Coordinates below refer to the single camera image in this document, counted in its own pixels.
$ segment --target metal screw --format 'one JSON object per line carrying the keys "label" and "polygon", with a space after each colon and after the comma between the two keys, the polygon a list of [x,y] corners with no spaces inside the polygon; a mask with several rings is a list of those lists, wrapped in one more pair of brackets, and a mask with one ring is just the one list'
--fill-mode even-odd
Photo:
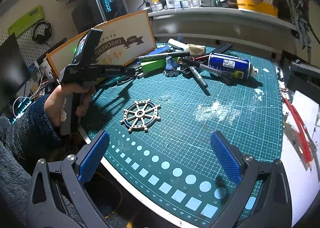
{"label": "metal screw", "polygon": [[249,162],[253,160],[253,157],[251,155],[246,155],[244,156],[244,158],[246,161],[249,161]]}
{"label": "metal screw", "polygon": [[76,158],[74,154],[70,154],[67,156],[67,161],[73,161]]}

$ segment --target black headset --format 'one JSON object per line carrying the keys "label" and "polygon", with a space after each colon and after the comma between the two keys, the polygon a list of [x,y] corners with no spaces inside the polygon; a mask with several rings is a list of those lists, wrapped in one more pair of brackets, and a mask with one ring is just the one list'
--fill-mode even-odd
{"label": "black headset", "polygon": [[[42,34],[37,34],[35,36],[36,30],[38,29],[38,27],[40,27],[41,25],[46,25],[46,28],[44,29],[44,35]],[[34,29],[33,29],[33,34],[32,34],[32,39],[37,43],[37,44],[44,44],[47,40],[49,40],[49,38],[51,37],[52,34],[52,28],[51,28],[51,24],[47,23],[45,21],[42,22],[38,22]]]}

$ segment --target blue gripper pad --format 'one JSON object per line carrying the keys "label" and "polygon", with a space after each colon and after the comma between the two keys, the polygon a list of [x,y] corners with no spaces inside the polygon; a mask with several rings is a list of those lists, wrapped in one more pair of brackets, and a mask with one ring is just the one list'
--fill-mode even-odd
{"label": "blue gripper pad", "polygon": [[229,181],[239,185],[241,181],[240,165],[215,132],[211,133],[210,144]]}
{"label": "blue gripper pad", "polygon": [[96,171],[103,155],[106,153],[110,144],[109,134],[104,132],[99,140],[95,143],[93,148],[89,151],[85,159],[79,167],[78,180],[80,184],[84,184],[91,180]]}

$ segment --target cutting mat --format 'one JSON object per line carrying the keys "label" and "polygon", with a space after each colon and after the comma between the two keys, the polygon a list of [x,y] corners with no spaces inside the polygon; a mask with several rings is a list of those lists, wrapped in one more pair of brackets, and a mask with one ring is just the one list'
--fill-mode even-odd
{"label": "cutting mat", "polygon": [[[235,188],[211,151],[212,131],[220,130],[243,154],[259,161],[272,162],[281,154],[282,107],[274,65],[249,54],[230,54],[259,68],[255,81],[229,86],[202,72],[208,84],[204,92],[193,78],[155,74],[98,91],[81,121],[90,139],[101,129],[109,132],[105,158],[126,180],[198,227],[214,219]],[[123,109],[148,98],[161,105],[161,121],[148,133],[129,134],[120,125]],[[259,187],[257,182],[243,217],[249,215]]]}

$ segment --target hand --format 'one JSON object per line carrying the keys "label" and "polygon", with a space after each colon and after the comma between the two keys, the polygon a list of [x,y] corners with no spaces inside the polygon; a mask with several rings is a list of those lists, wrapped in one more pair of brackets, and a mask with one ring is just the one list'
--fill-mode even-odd
{"label": "hand", "polygon": [[72,93],[85,93],[84,99],[76,109],[76,115],[79,117],[85,116],[92,101],[92,95],[96,92],[95,87],[84,88],[77,83],[59,85],[51,93],[44,103],[44,111],[53,127],[60,126],[61,109],[64,104],[64,99]]}

